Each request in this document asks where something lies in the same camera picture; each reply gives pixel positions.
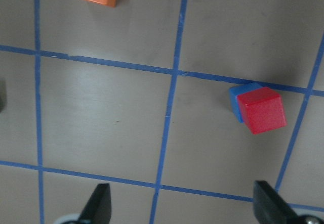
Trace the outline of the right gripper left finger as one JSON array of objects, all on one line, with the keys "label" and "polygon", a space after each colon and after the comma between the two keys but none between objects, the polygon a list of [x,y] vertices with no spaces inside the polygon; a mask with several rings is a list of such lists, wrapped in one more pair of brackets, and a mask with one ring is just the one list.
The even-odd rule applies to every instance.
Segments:
[{"label": "right gripper left finger", "polygon": [[77,223],[106,223],[111,220],[110,184],[98,184],[82,210]]}]

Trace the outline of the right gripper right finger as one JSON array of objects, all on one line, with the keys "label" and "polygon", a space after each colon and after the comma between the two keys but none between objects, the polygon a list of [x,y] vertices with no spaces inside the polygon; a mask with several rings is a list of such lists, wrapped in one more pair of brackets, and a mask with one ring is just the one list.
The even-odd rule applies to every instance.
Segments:
[{"label": "right gripper right finger", "polygon": [[267,181],[254,182],[253,212],[262,224],[304,223],[304,216],[299,216]]}]

